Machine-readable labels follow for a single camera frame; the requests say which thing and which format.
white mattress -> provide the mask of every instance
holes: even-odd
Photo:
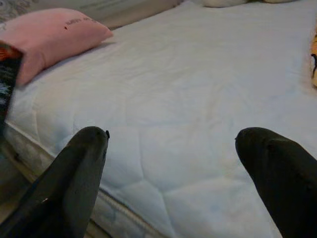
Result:
[[[43,170],[81,128],[108,129],[101,190],[161,234],[280,237],[234,139],[266,127],[317,156],[316,15],[316,0],[222,9],[186,2],[118,29],[111,43],[17,90],[8,139]],[[112,226],[129,230],[124,221]]]

pillow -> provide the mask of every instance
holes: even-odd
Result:
[[[313,84],[317,87],[317,33],[312,44],[312,79]]]
[[[0,23],[49,8],[69,8],[101,21],[109,28],[130,24],[168,10],[183,0],[0,0]]]
[[[43,69],[112,36],[102,24],[64,8],[29,13],[2,24],[0,29],[0,40],[26,53],[17,85],[28,83]]]

mattress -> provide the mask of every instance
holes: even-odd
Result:
[[[78,130],[109,130],[93,217],[114,237],[279,238],[235,136],[265,127],[317,156],[316,16],[316,0],[187,1],[17,89],[7,139],[41,172]]]

